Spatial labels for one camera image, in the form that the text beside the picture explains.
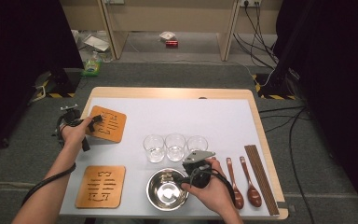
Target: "chopsticks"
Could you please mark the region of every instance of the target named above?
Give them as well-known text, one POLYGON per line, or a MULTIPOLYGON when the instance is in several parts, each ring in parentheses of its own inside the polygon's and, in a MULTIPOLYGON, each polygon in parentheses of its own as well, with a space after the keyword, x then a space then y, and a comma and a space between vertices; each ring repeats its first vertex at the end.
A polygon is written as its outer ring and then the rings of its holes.
POLYGON ((272 195, 272 190, 269 185, 269 181, 267 180, 263 163, 260 160, 257 147, 255 145, 245 146, 245 150, 254 170, 261 193, 263 194, 264 201, 266 202, 269 215, 279 215, 278 206, 275 202, 274 196, 272 195))

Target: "black curtain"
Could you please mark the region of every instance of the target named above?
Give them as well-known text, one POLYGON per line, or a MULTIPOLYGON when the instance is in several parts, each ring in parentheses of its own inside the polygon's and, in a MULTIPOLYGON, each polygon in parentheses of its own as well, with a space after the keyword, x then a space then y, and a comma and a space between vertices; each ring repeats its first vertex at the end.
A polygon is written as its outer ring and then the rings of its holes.
POLYGON ((0 1, 0 143, 21 117, 47 71, 82 68, 58 0, 0 1))
MULTIPOLYGON (((305 4, 283 1, 277 21, 278 55, 288 46, 300 17, 297 10, 305 4)), ((299 73, 311 112, 358 192, 358 2, 323 1, 317 18, 301 32, 309 29, 311 34, 297 40, 300 48, 290 67, 299 73)))

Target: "metal bowl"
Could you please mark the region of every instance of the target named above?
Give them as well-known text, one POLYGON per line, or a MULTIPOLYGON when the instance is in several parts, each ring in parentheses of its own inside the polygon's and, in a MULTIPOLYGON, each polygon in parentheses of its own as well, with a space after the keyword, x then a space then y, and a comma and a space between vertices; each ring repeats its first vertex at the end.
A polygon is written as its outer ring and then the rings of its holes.
POLYGON ((155 172, 147 182, 146 194, 149 202, 161 211, 172 211, 182 206, 188 192, 175 183, 178 178, 185 177, 172 168, 155 172))

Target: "hand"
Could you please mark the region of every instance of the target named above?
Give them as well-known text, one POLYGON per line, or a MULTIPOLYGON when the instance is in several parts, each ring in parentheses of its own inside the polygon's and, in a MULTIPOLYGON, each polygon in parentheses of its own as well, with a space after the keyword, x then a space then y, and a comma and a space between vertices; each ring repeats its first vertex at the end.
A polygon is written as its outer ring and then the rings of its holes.
MULTIPOLYGON (((213 169, 226 177, 219 161, 213 159, 206 159, 206 161, 211 164, 213 169)), ((196 196, 207 208, 219 215, 222 215, 226 212, 225 210, 231 209, 231 207, 234 206, 226 185, 216 176, 211 176, 209 184, 204 189, 199 189, 194 186, 190 187, 190 185, 186 183, 182 184, 182 188, 196 196)))
POLYGON ((82 147, 82 141, 86 136, 86 129, 91 123, 92 117, 85 118, 79 125, 75 127, 62 127, 62 137, 66 145, 76 145, 76 148, 82 147))

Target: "forearm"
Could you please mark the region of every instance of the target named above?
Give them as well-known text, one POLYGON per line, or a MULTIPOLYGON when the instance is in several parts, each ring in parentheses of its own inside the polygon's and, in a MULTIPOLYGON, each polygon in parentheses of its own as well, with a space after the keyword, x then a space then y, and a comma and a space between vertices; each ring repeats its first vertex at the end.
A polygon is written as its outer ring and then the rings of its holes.
MULTIPOLYGON (((71 168, 80 148, 76 144, 65 144, 45 179, 71 168)), ((55 223, 68 181, 69 175, 65 175, 35 192, 23 205, 13 223, 55 223)))
POLYGON ((234 204, 232 206, 223 209, 221 212, 218 212, 220 217, 227 224, 242 224, 244 223, 238 213, 238 210, 235 208, 234 204))

